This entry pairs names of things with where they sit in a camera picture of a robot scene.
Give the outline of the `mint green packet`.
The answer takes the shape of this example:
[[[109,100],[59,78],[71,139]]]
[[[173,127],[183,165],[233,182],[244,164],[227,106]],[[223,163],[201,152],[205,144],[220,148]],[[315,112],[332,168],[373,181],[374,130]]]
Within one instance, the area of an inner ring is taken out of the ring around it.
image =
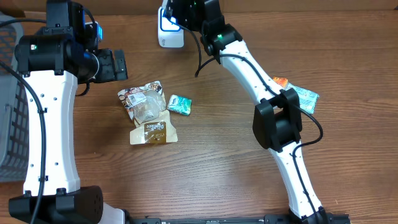
[[[286,86],[286,90],[289,89],[294,89],[298,94],[301,109],[305,110],[309,114],[314,114],[319,94],[299,86],[295,86],[291,83],[288,83]]]

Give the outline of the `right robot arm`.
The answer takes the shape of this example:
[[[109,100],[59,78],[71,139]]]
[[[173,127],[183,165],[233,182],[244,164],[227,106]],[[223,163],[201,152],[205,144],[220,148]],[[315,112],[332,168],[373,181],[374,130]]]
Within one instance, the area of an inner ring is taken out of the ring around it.
[[[329,223],[313,190],[303,161],[302,116],[318,121],[301,109],[298,93],[285,90],[251,55],[242,35],[226,23],[218,1],[166,0],[163,16],[179,28],[198,32],[211,60],[217,61],[240,82],[254,102],[253,133],[275,159],[289,198],[291,223]]]

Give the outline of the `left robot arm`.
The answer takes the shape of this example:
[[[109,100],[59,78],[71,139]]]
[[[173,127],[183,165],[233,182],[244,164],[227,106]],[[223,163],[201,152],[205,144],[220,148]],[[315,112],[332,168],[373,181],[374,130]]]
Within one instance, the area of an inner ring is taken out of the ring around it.
[[[98,47],[101,28],[77,2],[48,1],[45,23],[15,50],[12,75],[28,97],[29,163],[9,214],[25,223],[129,223],[129,214],[108,205],[98,186],[81,185],[73,143],[78,85],[126,80],[124,53]]]

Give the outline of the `orange tissue packet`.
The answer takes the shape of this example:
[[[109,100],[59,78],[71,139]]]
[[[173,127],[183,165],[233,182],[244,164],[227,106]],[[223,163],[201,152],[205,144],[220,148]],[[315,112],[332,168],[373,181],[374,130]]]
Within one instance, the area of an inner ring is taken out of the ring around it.
[[[286,89],[287,85],[289,84],[287,78],[274,77],[273,81],[280,85],[283,89]]]

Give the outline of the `small teal tissue packet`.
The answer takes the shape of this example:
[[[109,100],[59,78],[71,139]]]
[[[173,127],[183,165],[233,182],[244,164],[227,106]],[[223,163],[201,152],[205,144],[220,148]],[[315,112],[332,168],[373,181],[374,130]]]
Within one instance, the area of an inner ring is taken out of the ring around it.
[[[171,95],[167,109],[185,116],[191,113],[192,100],[186,97]]]

